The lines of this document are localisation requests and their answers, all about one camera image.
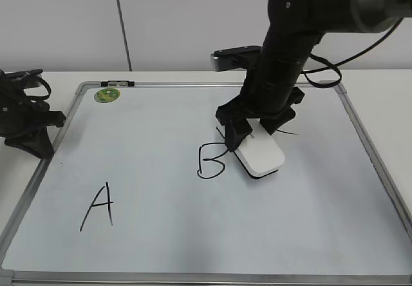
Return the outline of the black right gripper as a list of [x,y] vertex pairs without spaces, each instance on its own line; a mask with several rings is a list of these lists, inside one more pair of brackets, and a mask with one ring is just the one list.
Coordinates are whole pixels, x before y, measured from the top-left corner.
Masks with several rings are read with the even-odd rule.
[[237,150],[244,139],[252,133],[247,119],[260,119],[260,125],[272,135],[281,126],[295,118],[294,104],[300,104],[304,93],[293,87],[278,92],[247,96],[241,93],[218,106],[216,118],[225,125],[225,145],[230,152]]

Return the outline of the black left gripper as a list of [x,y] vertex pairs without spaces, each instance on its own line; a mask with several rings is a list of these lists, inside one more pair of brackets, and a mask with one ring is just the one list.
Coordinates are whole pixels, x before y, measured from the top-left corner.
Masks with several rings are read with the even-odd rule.
[[47,127],[61,128],[66,121],[63,112],[50,109],[52,89],[42,73],[42,69],[1,71],[1,136],[6,146],[39,159],[54,154]]

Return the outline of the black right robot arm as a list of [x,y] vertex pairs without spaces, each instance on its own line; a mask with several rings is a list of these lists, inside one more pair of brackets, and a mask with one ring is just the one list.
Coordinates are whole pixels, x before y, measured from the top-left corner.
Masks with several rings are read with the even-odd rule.
[[258,119],[273,134],[295,117],[304,94],[296,86],[313,48],[328,33],[381,33],[411,16],[411,0],[268,0],[269,27],[261,46],[215,51],[217,72],[242,68],[238,96],[216,110],[225,145],[236,150]]

